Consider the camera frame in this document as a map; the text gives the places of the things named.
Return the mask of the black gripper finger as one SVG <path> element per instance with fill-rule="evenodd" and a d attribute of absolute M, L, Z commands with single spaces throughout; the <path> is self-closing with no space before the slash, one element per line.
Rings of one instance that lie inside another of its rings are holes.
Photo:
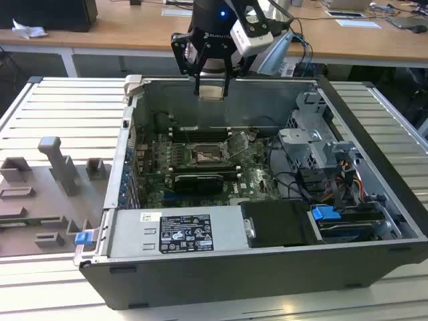
<path fill-rule="evenodd" d="M 232 79 L 244 77 L 250 69 L 250 57 L 242 57 L 238 62 L 237 67 L 232 64 L 232 52 L 228 49 L 223 50 L 223 61 L 225 64 L 225 84 L 223 88 L 223 96 L 228 96 L 229 85 Z"/>
<path fill-rule="evenodd" d="M 189 44 L 193 45 L 197 52 L 194 62 L 190 62 L 185 55 Z M 172 50 L 180 72 L 183 75 L 194 77 L 194 95 L 198 96 L 201 72 L 207 61 L 207 40 L 204 38 L 202 32 L 173 33 Z"/>

